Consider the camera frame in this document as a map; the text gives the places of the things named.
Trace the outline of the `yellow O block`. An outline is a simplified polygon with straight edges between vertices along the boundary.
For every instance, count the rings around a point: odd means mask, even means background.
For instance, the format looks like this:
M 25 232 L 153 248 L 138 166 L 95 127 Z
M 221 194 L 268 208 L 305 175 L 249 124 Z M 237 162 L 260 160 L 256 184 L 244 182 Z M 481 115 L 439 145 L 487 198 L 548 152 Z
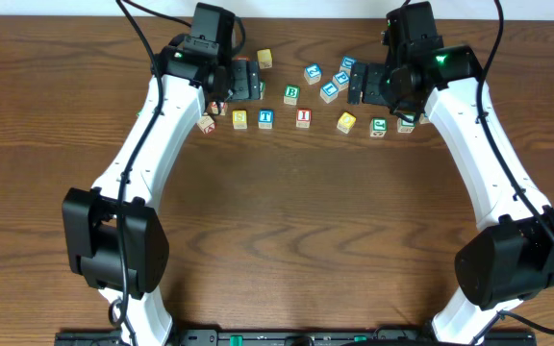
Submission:
M 348 134 L 354 127 L 356 121 L 357 118 L 353 114 L 345 111 L 338 120 L 337 129 L 344 134 Z

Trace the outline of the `green B block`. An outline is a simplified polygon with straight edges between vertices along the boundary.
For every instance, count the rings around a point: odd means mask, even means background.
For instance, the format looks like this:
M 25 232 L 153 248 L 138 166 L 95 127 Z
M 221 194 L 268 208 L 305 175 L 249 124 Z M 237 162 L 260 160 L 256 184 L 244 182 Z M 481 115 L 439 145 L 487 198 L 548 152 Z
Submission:
M 294 85 L 286 85 L 284 91 L 284 103 L 287 105 L 296 106 L 300 96 L 300 87 Z

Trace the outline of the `blue T block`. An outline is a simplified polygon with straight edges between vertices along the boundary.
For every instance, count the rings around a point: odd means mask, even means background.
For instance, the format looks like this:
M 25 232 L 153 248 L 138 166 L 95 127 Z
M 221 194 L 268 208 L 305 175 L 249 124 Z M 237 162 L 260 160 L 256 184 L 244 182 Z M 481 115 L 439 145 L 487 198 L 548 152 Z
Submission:
M 260 129 L 270 130 L 273 128 L 273 123 L 274 123 L 273 110 L 259 110 L 258 127 Z

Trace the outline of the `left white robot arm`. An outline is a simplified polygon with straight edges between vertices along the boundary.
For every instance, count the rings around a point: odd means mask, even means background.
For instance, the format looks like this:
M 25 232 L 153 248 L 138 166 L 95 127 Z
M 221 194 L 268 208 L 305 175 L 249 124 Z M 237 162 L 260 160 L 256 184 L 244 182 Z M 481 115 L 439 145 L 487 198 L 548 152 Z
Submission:
M 158 217 L 183 143 L 210 103 L 257 100 L 259 67 L 237 60 L 241 19 L 199 3 L 190 31 L 150 53 L 151 79 L 138 119 L 91 189 L 62 203 L 70 269 L 109 302 L 110 332 L 62 332 L 58 345 L 165 345 L 174 325 L 159 283 L 169 245 Z

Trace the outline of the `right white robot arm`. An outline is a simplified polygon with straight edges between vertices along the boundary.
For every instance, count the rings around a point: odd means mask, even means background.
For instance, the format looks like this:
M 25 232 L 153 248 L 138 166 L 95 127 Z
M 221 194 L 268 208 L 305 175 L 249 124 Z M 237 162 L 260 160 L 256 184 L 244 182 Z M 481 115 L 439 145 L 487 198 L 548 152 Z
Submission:
M 353 65 L 348 100 L 384 106 L 399 120 L 427 119 L 466 185 L 477 236 L 455 256 L 458 289 L 416 342 L 486 345 L 490 330 L 554 286 L 554 208 L 523 168 L 493 108 L 488 62 L 448 47 L 430 3 L 387 15 L 384 63 Z

